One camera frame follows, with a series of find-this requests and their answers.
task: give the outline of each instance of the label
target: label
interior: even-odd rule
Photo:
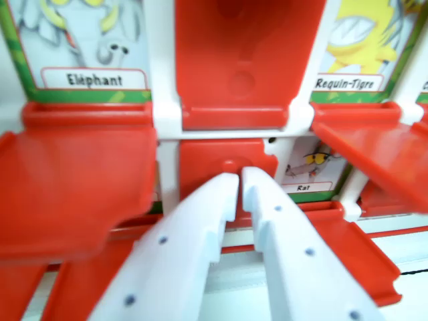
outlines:
[[[311,193],[324,192],[332,190],[333,182],[308,183],[308,184],[287,184],[282,185],[282,189],[289,194],[292,193]]]
[[[424,2],[342,0],[311,101],[388,98],[426,18]]]
[[[318,74],[314,89],[319,92],[377,92],[382,83],[382,75]]]
[[[421,92],[424,94],[428,93],[428,82],[423,84]]]
[[[45,87],[52,89],[147,89],[146,76],[141,70],[44,68],[41,76]]]
[[[333,191],[342,176],[346,159],[315,136],[299,137],[282,179],[287,193]]]

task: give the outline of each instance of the cartoon eyes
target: cartoon eyes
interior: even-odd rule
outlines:
[[[100,6],[104,2],[104,0],[84,0],[84,1],[93,7]],[[54,5],[65,5],[68,2],[70,2],[70,0],[50,0],[50,2],[53,3]],[[43,11],[43,14],[45,15],[46,19],[49,20],[54,26],[63,30],[67,29],[66,20],[54,8],[50,7],[47,4],[47,0],[40,0],[40,8]],[[112,29],[116,25],[116,22],[118,21],[118,17],[119,17],[119,6],[118,4],[115,4],[113,8],[111,8],[107,16],[105,16],[100,22],[102,32],[107,32],[110,29]]]
[[[51,0],[54,5],[66,5],[70,0]]]
[[[309,154],[306,155],[304,158],[306,160],[306,164],[310,165],[312,163],[315,163],[317,165],[321,165],[325,161],[327,161],[328,157],[330,157],[330,154],[326,154],[325,152],[317,152],[316,154]]]
[[[85,0],[85,2],[88,5],[91,5],[93,7],[97,7],[99,5],[102,5],[102,3],[104,2],[104,0]]]
[[[101,5],[104,0],[84,0],[88,5],[91,5],[93,7],[98,7]],[[70,2],[70,0],[50,0],[54,5],[66,5]]]

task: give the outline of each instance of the green border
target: green border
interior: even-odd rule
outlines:
[[[422,104],[428,104],[428,94],[420,94],[416,102],[420,102]]]
[[[399,79],[401,72],[403,71],[404,65],[409,59],[410,53],[415,47],[415,43],[419,34],[421,33],[423,24],[428,16],[428,3],[424,4],[421,9],[421,12],[415,22],[415,26],[413,27],[413,31],[410,34],[409,39],[407,40],[407,44],[395,66],[394,72],[387,84],[387,87],[383,92],[312,92],[310,97],[311,102],[317,103],[353,103],[353,102],[382,102],[387,99],[397,80]]]
[[[17,30],[7,0],[0,0],[0,24],[15,68],[29,100],[36,102],[147,102],[151,100],[148,90],[40,90],[37,89],[24,51],[19,42]]]

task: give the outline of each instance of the red plastic tray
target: red plastic tray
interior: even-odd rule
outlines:
[[[147,219],[144,218],[142,222],[154,224],[160,218],[149,216],[152,215],[147,215]],[[151,226],[117,229],[98,255],[62,264],[41,320],[86,320],[130,253],[134,242]]]
[[[47,264],[0,265],[0,320],[20,320]]]
[[[316,136],[410,210],[428,213],[428,124],[400,124],[392,102],[314,108]]]
[[[324,241],[378,306],[394,304],[401,299],[393,287],[400,270],[356,223],[345,221],[339,208],[306,214]]]
[[[28,128],[0,138],[0,259],[81,257],[150,210],[149,126]]]

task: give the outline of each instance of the white plastic frame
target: white plastic frame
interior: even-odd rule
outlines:
[[[424,114],[416,99],[421,93],[423,84],[428,79],[428,21],[425,22],[421,34],[412,49],[406,66],[396,83],[391,98],[401,108],[400,122],[413,125],[419,122]]]

